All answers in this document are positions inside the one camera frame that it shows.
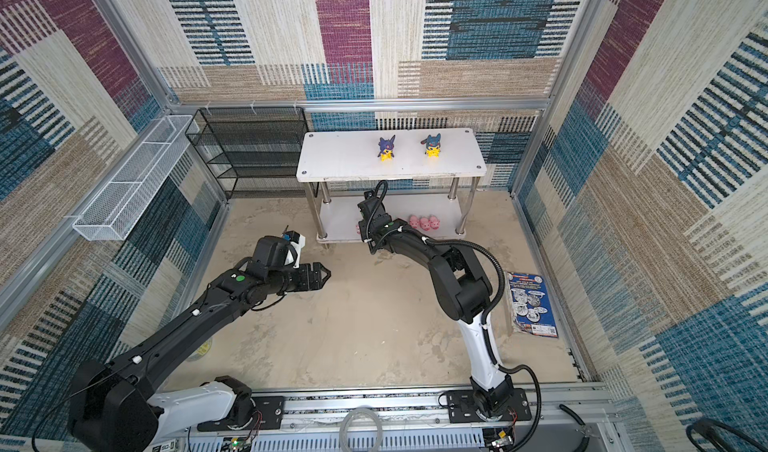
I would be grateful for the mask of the purple yellow toy figure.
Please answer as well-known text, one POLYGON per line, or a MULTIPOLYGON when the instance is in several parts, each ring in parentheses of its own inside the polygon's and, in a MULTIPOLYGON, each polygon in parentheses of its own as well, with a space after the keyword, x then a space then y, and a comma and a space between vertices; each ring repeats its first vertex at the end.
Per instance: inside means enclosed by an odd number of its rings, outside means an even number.
POLYGON ((393 134, 390 138, 380 137, 378 146, 379 146, 379 153, 378 158, 381 161, 385 160, 392 160, 394 158, 394 142, 396 140, 396 135, 393 134))

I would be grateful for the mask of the blue yellow toy figure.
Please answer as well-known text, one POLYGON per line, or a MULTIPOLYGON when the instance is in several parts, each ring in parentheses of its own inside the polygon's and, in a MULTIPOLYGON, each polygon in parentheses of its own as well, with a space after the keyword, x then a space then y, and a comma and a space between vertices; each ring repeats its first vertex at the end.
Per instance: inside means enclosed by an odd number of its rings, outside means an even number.
POLYGON ((428 134, 421 144, 425 147, 425 154, 428 157, 438 157, 441 151, 441 134, 428 134))

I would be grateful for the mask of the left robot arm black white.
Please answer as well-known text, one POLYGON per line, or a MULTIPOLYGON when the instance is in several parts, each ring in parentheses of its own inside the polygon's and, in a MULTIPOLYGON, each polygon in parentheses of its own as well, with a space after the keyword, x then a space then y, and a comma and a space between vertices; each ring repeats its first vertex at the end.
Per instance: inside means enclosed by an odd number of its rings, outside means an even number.
POLYGON ((269 296, 322 289, 330 270, 300 262, 299 250, 290 237, 260 238, 254 254, 212 280, 153 335, 106 363, 81 364, 70 385, 68 432, 91 451, 143 451, 199 424, 252 427, 259 416, 252 391, 230 376, 171 393, 158 389, 201 345, 269 296))

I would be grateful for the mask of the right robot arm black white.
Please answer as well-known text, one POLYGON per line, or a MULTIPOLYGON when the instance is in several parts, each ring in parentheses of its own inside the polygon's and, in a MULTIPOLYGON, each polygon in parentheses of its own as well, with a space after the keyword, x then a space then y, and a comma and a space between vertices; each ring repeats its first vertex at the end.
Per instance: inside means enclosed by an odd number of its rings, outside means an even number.
POLYGON ((506 288, 499 261, 485 247, 463 239, 438 240, 421 233, 408 221, 392 217, 384 198, 388 182, 381 180, 357 204, 359 229, 369 251, 403 255, 429 272, 441 310, 460 328, 470 360, 470 383, 479 415, 488 420, 512 406, 512 375, 525 365, 507 367, 499 356, 491 312, 506 288))

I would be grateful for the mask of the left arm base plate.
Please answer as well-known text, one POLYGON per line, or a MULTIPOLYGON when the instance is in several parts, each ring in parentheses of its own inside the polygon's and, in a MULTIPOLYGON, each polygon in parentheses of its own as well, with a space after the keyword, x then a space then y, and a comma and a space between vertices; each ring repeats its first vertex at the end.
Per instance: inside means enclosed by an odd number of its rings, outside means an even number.
POLYGON ((203 422, 194 427, 197 432, 256 432, 281 427, 284 396, 255 396, 235 400, 224 418, 203 422))

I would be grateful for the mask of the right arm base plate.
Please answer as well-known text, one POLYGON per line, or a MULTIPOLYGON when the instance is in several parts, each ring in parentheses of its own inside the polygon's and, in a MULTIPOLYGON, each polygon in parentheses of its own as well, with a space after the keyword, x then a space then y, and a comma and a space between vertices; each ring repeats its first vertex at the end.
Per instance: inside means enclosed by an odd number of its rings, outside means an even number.
POLYGON ((438 405, 448 411, 451 424, 515 422, 533 419, 530 401, 522 388, 515 388, 511 398, 501 408, 501 412, 493 416, 484 415, 479 411, 471 389, 444 391, 438 396, 438 405))

